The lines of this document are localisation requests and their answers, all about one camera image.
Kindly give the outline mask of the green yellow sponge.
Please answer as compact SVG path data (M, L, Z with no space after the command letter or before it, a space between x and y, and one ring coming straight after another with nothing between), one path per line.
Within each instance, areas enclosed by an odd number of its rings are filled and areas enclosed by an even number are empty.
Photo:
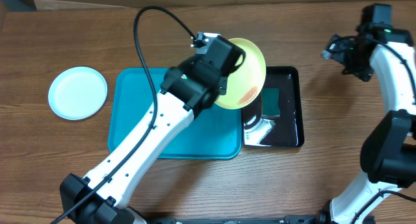
M263 88L262 89L261 113L264 118L276 118L280 116L279 97L280 97L280 91L278 88Z

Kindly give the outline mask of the yellow plate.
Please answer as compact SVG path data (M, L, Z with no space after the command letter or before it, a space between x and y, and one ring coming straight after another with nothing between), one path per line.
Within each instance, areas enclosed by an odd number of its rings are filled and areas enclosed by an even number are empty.
M245 59L237 61L242 64L227 78L225 95L219 95L214 102L225 109L240 109L248 106L260 94L265 83L267 66L260 48L244 38L232 38L229 41L245 52Z

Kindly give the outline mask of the light blue plate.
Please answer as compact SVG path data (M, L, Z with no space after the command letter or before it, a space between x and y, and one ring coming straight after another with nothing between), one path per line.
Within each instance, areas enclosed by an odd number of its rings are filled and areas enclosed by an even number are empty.
M104 105L108 86L95 69L79 66L67 69L51 83L48 103L51 110L67 120L89 118Z

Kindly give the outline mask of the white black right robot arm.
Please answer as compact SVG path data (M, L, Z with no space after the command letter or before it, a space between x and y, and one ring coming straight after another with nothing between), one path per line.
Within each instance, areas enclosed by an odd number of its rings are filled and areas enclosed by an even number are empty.
M331 37L323 58L345 66L343 74L367 80L375 73L385 116L364 141L358 176L333 198L318 223L374 223L369 214L387 197L415 183L415 49L408 31L381 29L357 36Z

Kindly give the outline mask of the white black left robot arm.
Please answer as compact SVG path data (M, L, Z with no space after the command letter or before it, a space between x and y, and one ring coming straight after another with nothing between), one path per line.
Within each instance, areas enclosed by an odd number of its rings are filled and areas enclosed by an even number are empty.
M128 203L140 180L166 146L191 129L179 143L200 149L225 133L223 117L210 110L197 113L179 96L197 83L185 73L177 78L182 90L153 92L154 102L121 144L84 177L69 174L60 185L63 214L74 223L146 223Z

